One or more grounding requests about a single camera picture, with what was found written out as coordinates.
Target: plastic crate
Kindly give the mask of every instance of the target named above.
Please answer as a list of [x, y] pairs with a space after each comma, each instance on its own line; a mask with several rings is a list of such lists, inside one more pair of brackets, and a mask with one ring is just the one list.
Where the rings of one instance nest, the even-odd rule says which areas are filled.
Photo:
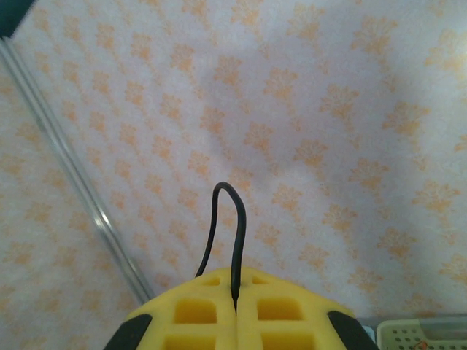
[[384, 321], [377, 344], [380, 350], [467, 350], [467, 317]]

